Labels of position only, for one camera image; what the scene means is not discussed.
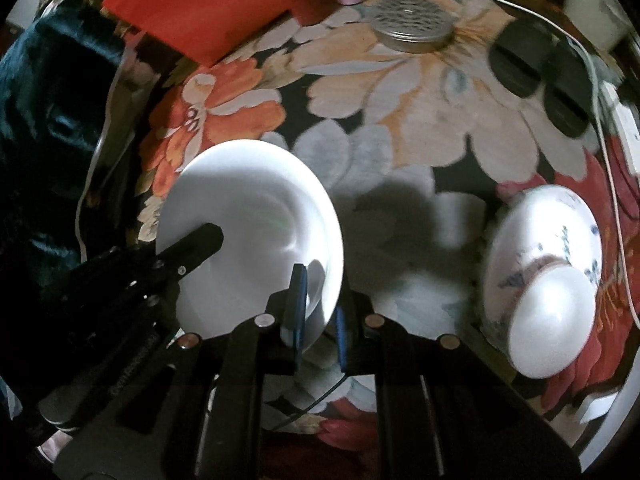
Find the white bowl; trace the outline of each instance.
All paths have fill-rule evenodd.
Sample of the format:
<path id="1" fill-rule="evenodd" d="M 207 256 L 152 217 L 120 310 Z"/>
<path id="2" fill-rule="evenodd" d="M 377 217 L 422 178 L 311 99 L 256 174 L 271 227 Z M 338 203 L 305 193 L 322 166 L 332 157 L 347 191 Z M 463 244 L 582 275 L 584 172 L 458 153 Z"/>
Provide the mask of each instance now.
<path id="1" fill-rule="evenodd" d="M 558 263 L 569 264 L 583 275 L 584 280 L 580 281 L 591 298 L 584 306 L 584 316 L 591 317 L 592 323 L 591 309 L 602 268 L 602 245 L 595 219 L 589 207 L 570 189 L 540 186 L 514 201 L 495 232 L 484 261 L 482 332 L 510 359 L 508 331 L 516 304 L 541 270 Z M 539 308 L 544 310 L 546 306 L 540 304 Z M 589 331 L 580 333 L 584 342 L 588 336 Z M 531 373 L 519 371 L 524 375 Z"/>
<path id="2" fill-rule="evenodd" d="M 551 377 L 568 367 L 584 347 L 596 312 L 589 279 L 568 264 L 538 273 L 518 300 L 506 349 L 521 374 Z"/>
<path id="3" fill-rule="evenodd" d="M 177 317 L 209 338 L 264 312 L 289 286 L 295 263 L 308 268 L 305 347 L 322 333 L 337 303 L 344 253 L 340 225 L 316 176 L 286 150 L 231 140 L 197 156 L 162 206 L 160 252 L 202 225 L 219 225 L 222 248 L 180 280 Z"/>

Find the floral tablecloth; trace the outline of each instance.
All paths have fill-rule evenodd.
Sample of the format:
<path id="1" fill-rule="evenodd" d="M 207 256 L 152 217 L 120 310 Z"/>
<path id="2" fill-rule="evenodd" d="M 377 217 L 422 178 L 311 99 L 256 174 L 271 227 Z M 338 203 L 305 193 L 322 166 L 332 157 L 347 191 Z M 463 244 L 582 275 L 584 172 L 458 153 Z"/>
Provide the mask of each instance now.
<path id="1" fill-rule="evenodd" d="M 540 94 L 520 99 L 492 75 L 487 49 L 510 15 L 490 0 L 435 1 L 457 20 L 454 43 L 439 52 L 390 50 L 360 6 L 342 7 L 312 27 L 286 18 L 168 89 L 140 144 L 138 240 L 155 238 L 172 184 L 203 150 L 231 139 L 290 150 L 334 202 L 353 289 L 412 333 L 458 334 L 574 444 L 585 427 L 570 401 L 593 385 L 610 387 L 632 327 L 598 145 L 593 132 L 564 137 Z M 623 160 L 618 139 L 608 142 Z M 621 164 L 613 167 L 636 297 L 638 188 Z M 529 381 L 484 340 L 474 304 L 487 222 L 502 201 L 545 182 L 573 189 L 591 207 L 604 265 L 596 324 L 580 357 L 549 380 Z M 263 427 L 306 408 L 340 377 L 329 329 L 295 378 L 266 378 Z M 370 478 L 374 410 L 373 378 L 348 379 L 296 423 L 266 432 L 265 475 Z"/>

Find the round metal container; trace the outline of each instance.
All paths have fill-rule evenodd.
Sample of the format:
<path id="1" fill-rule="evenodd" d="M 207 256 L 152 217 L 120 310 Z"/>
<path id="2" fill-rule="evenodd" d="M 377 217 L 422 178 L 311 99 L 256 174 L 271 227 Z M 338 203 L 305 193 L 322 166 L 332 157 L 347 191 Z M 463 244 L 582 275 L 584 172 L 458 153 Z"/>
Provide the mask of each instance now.
<path id="1" fill-rule="evenodd" d="M 431 0 L 375 0 L 366 19 L 380 43 L 402 52 L 432 52 L 453 38 L 452 15 Z"/>

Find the white power strip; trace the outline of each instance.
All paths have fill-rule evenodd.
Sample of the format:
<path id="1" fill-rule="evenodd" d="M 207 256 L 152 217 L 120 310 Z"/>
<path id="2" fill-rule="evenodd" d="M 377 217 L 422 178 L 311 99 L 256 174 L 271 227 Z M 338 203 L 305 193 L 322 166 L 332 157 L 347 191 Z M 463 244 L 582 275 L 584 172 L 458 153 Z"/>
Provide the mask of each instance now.
<path id="1" fill-rule="evenodd" d="M 604 81 L 600 86 L 601 95 L 606 103 L 605 117 L 611 117 L 607 121 L 609 128 L 615 127 L 616 133 L 622 144 L 625 154 L 626 166 L 631 175 L 640 176 L 640 132 L 636 119 L 628 106 L 623 105 L 618 97 L 616 87 Z"/>

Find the black cable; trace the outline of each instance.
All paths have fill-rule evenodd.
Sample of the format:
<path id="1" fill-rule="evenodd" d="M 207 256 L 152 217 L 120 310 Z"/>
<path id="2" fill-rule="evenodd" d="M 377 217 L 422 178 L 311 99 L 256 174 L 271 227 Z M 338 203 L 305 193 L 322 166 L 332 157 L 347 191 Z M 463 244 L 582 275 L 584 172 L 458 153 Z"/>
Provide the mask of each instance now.
<path id="1" fill-rule="evenodd" d="M 335 383 L 331 388 L 329 388 L 324 394 L 322 394 L 322 396 L 319 397 L 318 400 L 313 402 L 311 405 L 307 406 L 304 410 L 302 410 L 300 412 L 297 412 L 295 415 L 290 416 L 287 420 L 284 420 L 280 424 L 276 424 L 276 426 L 271 428 L 271 431 L 277 431 L 280 428 L 284 428 L 285 426 L 288 426 L 292 422 L 297 421 L 301 416 L 306 415 L 310 410 L 314 409 L 318 404 L 320 404 L 329 395 L 331 395 L 335 390 L 337 390 L 338 387 L 340 387 L 341 384 L 346 380 L 347 380 L 347 376 L 343 375 L 342 378 L 337 383 Z"/>

